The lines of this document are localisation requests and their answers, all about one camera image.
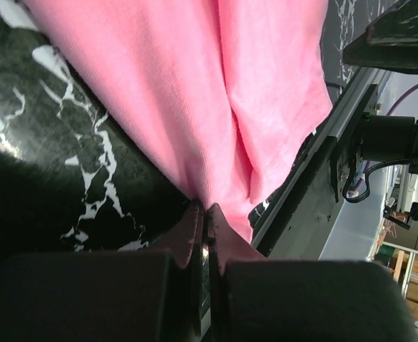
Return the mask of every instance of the pink fabric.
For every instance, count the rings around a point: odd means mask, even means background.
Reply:
[[[168,179],[250,241],[248,213],[331,108],[327,0],[25,2]]]

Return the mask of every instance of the pink towel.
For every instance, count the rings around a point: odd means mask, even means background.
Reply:
[[[25,2],[168,179],[251,241],[249,212],[331,108],[327,0]]]

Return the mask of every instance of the pink cloth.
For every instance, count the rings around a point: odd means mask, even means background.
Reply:
[[[168,179],[250,241],[249,212],[331,108],[327,0],[25,2]]]

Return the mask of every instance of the black cable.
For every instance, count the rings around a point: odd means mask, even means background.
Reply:
[[[339,89],[341,91],[344,91],[345,90],[345,87],[343,85],[340,85],[340,84],[338,84],[336,82],[327,82],[327,81],[325,81],[325,84],[326,84],[327,87],[336,88],[336,89]]]
[[[349,163],[350,166],[350,173],[349,177],[342,189],[342,196],[345,198],[345,200],[349,203],[360,203],[361,201],[364,201],[369,197],[371,194],[371,187],[369,185],[369,176],[384,167],[389,167],[393,165],[405,165],[409,164],[410,160],[408,159],[396,159],[396,160],[389,160],[387,162],[380,162],[379,164],[376,164],[374,166],[371,166],[369,169],[365,172],[365,184],[366,184],[366,191],[363,192],[360,196],[350,198],[348,197],[348,192],[350,190],[350,185],[353,183],[353,179],[355,178],[356,168],[353,165],[353,161]]]

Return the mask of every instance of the table surface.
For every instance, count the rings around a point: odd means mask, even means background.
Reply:
[[[342,48],[392,2],[330,1],[322,35],[327,81],[347,84],[356,69],[342,65]],[[329,92],[336,101],[339,90]],[[252,226],[268,203],[252,212]],[[25,6],[0,0],[0,262],[18,252],[146,247],[187,204]]]

